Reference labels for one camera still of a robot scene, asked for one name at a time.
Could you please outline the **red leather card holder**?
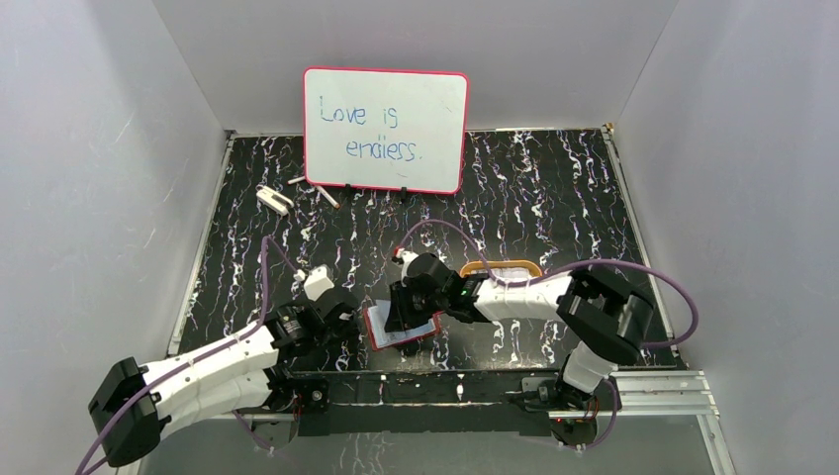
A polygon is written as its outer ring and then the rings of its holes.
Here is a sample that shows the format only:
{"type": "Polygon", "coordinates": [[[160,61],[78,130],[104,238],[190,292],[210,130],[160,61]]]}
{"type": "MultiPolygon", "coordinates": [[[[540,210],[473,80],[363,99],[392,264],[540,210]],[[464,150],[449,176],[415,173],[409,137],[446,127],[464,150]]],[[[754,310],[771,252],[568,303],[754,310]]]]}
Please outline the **red leather card holder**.
{"type": "Polygon", "coordinates": [[[418,341],[441,331],[438,315],[415,328],[408,328],[396,317],[396,308],[390,300],[376,300],[363,313],[370,346],[373,351],[418,341]]]}

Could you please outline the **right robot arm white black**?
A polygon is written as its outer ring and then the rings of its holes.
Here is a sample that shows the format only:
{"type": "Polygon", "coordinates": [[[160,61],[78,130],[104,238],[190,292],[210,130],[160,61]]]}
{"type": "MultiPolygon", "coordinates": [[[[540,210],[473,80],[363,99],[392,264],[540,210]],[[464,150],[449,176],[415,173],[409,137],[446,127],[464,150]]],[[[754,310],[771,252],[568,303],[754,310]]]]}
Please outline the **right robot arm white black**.
{"type": "Polygon", "coordinates": [[[465,324],[530,319],[563,323],[579,342],[563,363],[543,401],[584,409],[621,365],[640,357],[655,299],[614,272],[612,263],[577,263],[551,275],[532,275],[518,262],[462,273],[436,255],[401,250],[400,278],[389,296],[364,312],[375,349],[436,333],[441,315],[465,324]]]}

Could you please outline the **tan oval card tray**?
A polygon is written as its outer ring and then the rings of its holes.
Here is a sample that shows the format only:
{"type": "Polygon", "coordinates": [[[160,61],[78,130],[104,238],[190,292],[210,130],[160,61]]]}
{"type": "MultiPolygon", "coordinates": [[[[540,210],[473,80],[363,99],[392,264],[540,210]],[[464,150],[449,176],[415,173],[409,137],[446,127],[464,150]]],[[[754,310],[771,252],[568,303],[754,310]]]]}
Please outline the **tan oval card tray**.
{"type": "MultiPolygon", "coordinates": [[[[536,278],[543,275],[541,268],[529,260],[505,260],[505,261],[489,261],[489,268],[492,272],[505,280],[521,280],[525,278],[536,278]]],[[[483,262],[470,261],[463,265],[459,271],[461,277],[466,277],[471,274],[486,273],[487,268],[483,262]]]]}

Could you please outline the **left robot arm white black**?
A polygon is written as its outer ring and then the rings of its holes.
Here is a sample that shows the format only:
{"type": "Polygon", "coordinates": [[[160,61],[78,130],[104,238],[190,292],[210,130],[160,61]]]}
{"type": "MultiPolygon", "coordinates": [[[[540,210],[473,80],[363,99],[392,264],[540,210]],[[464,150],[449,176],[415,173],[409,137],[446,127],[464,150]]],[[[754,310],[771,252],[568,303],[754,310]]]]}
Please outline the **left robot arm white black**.
{"type": "Polygon", "coordinates": [[[345,288],[278,307],[262,324],[189,353],[138,364],[115,363],[94,393],[88,412],[96,447],[111,467],[132,464],[166,437],[224,413],[262,408],[283,412],[310,406],[326,384],[295,377],[288,364],[356,334],[358,300],[345,288]]]}

